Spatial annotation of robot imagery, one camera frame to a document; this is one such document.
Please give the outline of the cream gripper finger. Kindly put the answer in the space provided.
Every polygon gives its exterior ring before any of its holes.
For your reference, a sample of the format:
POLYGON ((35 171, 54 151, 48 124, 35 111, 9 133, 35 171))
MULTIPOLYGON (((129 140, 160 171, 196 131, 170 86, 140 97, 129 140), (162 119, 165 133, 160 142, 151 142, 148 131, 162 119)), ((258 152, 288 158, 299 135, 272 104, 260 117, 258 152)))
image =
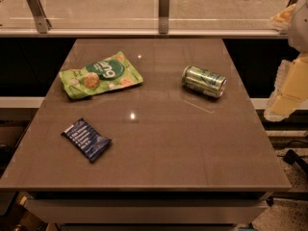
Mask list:
POLYGON ((308 53, 300 53, 292 62, 283 60, 278 67, 274 91, 264 117, 277 122, 287 118, 308 99, 308 53))
POLYGON ((295 4, 288 6, 269 20, 269 26, 276 30, 287 30, 291 21, 295 4))

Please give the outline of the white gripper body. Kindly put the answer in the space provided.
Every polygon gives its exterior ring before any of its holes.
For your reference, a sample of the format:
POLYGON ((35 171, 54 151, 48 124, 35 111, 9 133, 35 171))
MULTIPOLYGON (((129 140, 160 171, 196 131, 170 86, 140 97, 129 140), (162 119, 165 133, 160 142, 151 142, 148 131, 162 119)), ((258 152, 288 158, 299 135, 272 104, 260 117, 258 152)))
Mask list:
POLYGON ((298 52, 308 51, 308 0, 297 0, 288 28, 288 43, 298 52))

